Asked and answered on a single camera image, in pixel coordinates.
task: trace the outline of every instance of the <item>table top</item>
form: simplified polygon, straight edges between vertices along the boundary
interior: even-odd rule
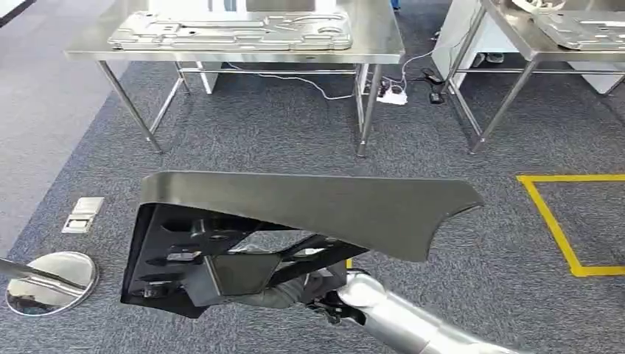
[[[377,63],[397,64],[405,54],[402,36],[389,1],[384,0],[185,0],[185,9],[204,11],[341,11],[349,15],[353,44],[345,50],[192,51],[118,50],[107,42],[128,16],[140,10],[161,10],[182,1],[116,0],[65,50],[70,59],[206,61],[238,63]]]
[[[625,51],[573,50],[558,46],[512,0],[480,0],[526,60],[625,62]],[[622,0],[567,0],[563,10],[625,11]]]

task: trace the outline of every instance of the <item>silver robot arm segment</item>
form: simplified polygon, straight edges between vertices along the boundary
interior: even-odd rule
[[[365,319],[354,320],[399,353],[527,354],[488,343],[388,291],[364,273],[351,273],[337,290],[341,301]]]

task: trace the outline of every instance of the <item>stamped metal panel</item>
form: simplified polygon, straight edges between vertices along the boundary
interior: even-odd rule
[[[483,202],[463,181],[163,172],[142,182],[141,208],[154,204],[268,221],[417,262],[445,219]]]
[[[152,7],[151,0],[115,0],[111,8],[92,25],[75,34],[65,53],[72,60],[147,60],[147,61],[203,61],[222,63],[373,63],[397,64],[405,54],[402,37],[391,3],[380,0],[246,0],[242,7],[232,9],[234,1],[213,0],[197,13],[218,10],[223,5],[226,11],[220,13],[346,13],[350,20],[352,45],[341,50],[161,50],[161,49],[114,49],[109,38],[137,11],[163,13],[162,7]],[[163,1],[168,8],[178,8],[176,1]]]
[[[577,50],[625,50],[625,12],[561,10],[533,14],[558,45]]]
[[[327,50],[352,46],[346,13],[138,11],[108,39],[115,49]]]

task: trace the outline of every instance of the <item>black plug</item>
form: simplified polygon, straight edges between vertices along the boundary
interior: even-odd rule
[[[442,94],[440,94],[437,91],[432,90],[430,92],[430,103],[433,105],[440,105],[442,103],[445,103],[445,99],[443,98]]]
[[[441,85],[444,82],[440,77],[436,76],[436,73],[432,69],[423,68],[421,69],[421,72],[433,85]]]
[[[380,93],[377,94],[378,97],[384,97],[384,94],[386,94],[386,90],[388,90],[391,87],[391,83],[388,83],[388,85],[386,84],[386,82],[384,80],[380,81]]]

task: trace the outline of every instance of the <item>yellow tape line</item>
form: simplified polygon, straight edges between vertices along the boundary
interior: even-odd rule
[[[545,219],[547,226],[554,236],[556,244],[562,251],[570,272],[576,277],[604,276],[604,275],[625,275],[625,266],[609,265],[609,266],[583,266],[573,247],[570,246],[565,233],[562,231],[554,214],[545,203],[534,182],[590,182],[590,181],[625,181],[625,175],[569,175],[569,176],[517,176],[517,180],[525,186],[531,200],[536,204],[538,212]]]
[[[521,182],[605,182],[625,181],[625,175],[555,175],[555,176],[518,176]]]
[[[540,212],[542,217],[545,219],[547,226],[551,230],[551,234],[554,236],[554,239],[556,239],[558,247],[562,250],[562,254],[565,256],[565,259],[570,266],[571,272],[573,274],[576,274],[576,272],[579,272],[582,264],[577,259],[575,252],[573,252],[573,248],[570,246],[565,236],[565,233],[562,231],[562,228],[558,224],[558,221],[554,217],[554,214],[549,209],[549,206],[547,206],[545,201],[542,199],[542,196],[540,195],[540,193],[538,193],[538,190],[536,189],[534,184],[523,177],[524,176],[519,176],[517,177],[517,179],[526,187],[529,196],[531,197],[531,200],[534,201],[534,203],[536,204],[538,212]]]

